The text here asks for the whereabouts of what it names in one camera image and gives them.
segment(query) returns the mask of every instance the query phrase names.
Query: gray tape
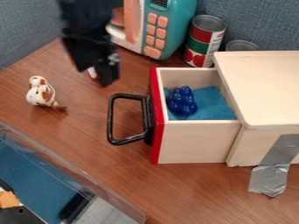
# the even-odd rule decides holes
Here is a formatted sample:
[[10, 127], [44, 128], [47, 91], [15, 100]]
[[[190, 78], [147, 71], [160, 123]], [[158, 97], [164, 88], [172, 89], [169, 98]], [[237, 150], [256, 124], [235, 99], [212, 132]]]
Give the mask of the gray tape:
[[261, 163], [253, 168], [249, 192], [275, 197], [287, 186], [289, 166], [299, 153], [299, 134], [282, 135]]

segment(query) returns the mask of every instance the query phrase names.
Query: stuffed animal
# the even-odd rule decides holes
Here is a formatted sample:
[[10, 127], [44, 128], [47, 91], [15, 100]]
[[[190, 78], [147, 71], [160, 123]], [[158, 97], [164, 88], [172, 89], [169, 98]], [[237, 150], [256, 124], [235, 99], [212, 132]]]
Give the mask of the stuffed animal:
[[55, 101], [55, 89], [44, 77], [32, 76], [29, 79], [29, 88], [30, 89], [26, 95], [26, 100], [31, 105], [66, 110], [66, 107], [60, 106], [58, 102]]

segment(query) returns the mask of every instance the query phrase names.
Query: blue sponge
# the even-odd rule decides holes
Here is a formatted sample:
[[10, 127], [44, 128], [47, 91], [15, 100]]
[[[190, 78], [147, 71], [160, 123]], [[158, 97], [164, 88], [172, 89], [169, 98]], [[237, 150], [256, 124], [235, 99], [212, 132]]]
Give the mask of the blue sponge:
[[[227, 105], [225, 98], [216, 87], [199, 88], [192, 91], [198, 111], [189, 116], [174, 115], [168, 110], [170, 120], [236, 120], [236, 116]], [[170, 90], [164, 88], [165, 98]]]

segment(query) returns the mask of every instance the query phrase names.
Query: can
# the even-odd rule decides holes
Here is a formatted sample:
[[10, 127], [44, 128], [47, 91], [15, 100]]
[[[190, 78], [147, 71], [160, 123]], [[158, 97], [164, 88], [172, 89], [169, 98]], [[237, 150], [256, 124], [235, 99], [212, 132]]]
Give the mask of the can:
[[220, 48], [226, 24], [210, 15], [192, 19], [184, 60], [193, 67], [211, 67], [212, 56]]
[[260, 48], [246, 40], [232, 40], [227, 43], [226, 51], [227, 52], [243, 52], [243, 51], [259, 51]]

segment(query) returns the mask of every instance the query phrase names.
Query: drawer handle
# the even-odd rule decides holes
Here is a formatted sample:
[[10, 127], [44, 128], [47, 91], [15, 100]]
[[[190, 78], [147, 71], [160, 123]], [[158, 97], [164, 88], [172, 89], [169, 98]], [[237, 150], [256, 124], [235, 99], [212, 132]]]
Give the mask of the drawer handle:
[[[123, 139], [113, 138], [113, 118], [114, 118], [114, 105], [116, 99], [127, 99], [133, 101], [140, 101], [143, 109], [143, 133], [134, 136], [127, 136]], [[114, 94], [110, 97], [108, 103], [108, 128], [107, 139], [113, 145], [130, 144], [144, 139], [147, 144], [151, 142], [152, 134], [152, 118], [150, 109], [150, 99], [147, 96], [135, 95], [135, 94]]]

